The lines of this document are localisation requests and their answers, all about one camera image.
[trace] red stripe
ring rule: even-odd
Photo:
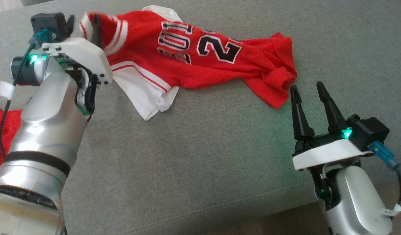
[[[87,40],[87,33],[86,30],[84,29],[83,23],[80,23],[81,29],[83,30],[84,33],[84,38]]]
[[[123,68],[126,68],[126,67],[133,67],[133,68],[135,68],[134,65],[130,65],[130,64],[129,64],[129,65],[124,65],[124,66],[121,66],[121,67],[119,67],[119,68],[116,68],[116,69],[114,69],[114,70],[112,70],[112,71],[117,71],[117,70],[120,70],[120,69],[123,69]],[[156,84],[158,87],[160,87],[161,89],[163,89],[163,90],[167,93],[167,90],[166,90],[164,87],[162,87],[160,84],[158,84],[157,82],[154,82],[153,80],[149,79],[149,78],[146,77],[144,74],[142,74],[140,71],[138,71],[138,72],[139,72],[139,74],[141,74],[141,76],[143,76],[145,79],[147,79],[148,81],[150,81],[150,82]]]
[[[121,24],[121,26],[120,26],[120,33],[118,34],[118,38],[115,40],[115,42],[114,42],[114,44],[112,44],[112,48],[114,48],[115,46],[116,46],[116,44],[118,43],[118,41],[120,40],[120,37],[121,37],[121,31],[122,31],[122,21],[119,21],[118,22],[119,24]]]

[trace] gray fabric surface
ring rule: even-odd
[[[396,203],[398,182],[380,183],[376,190],[385,207]],[[202,235],[330,235],[327,221],[321,213],[322,201],[272,214],[258,220],[250,220]],[[393,218],[391,235],[401,235],[401,213]]]
[[[293,38],[303,107],[317,134],[326,118],[323,81],[344,116],[376,116],[401,160],[401,2],[344,0],[56,0],[0,12],[0,80],[27,48],[29,18],[86,10],[117,14],[147,5],[236,39]],[[34,88],[16,89],[13,108]],[[69,234],[196,234],[314,202],[311,175],[296,172],[289,103],[276,110],[241,81],[181,89],[170,110],[145,122],[115,83],[97,91],[96,112],[63,191]],[[375,158],[375,182],[396,180]]]

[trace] blue cable connector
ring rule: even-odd
[[[374,155],[380,157],[380,159],[386,163],[389,169],[395,170],[396,167],[401,165],[400,162],[395,160],[395,155],[380,141],[374,141],[369,149]]]
[[[39,49],[41,48],[43,43],[48,43],[53,40],[53,33],[47,29],[44,28],[40,30],[38,33],[35,33],[32,35],[31,39],[29,39],[28,43],[32,45],[33,43],[35,44],[35,47],[33,49]]]

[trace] basketball jersey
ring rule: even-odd
[[[281,33],[231,39],[183,23],[173,9],[148,6],[115,16],[88,12],[81,21],[87,40],[96,13],[114,80],[145,120],[167,110],[180,86],[204,88],[241,78],[257,96],[279,108],[296,79],[292,42]]]

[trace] wooden floor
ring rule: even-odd
[[[376,188],[385,207],[392,209],[398,194],[398,183]],[[401,214],[393,219],[391,234],[401,235]],[[320,205],[314,203],[203,235],[329,235],[329,232]]]

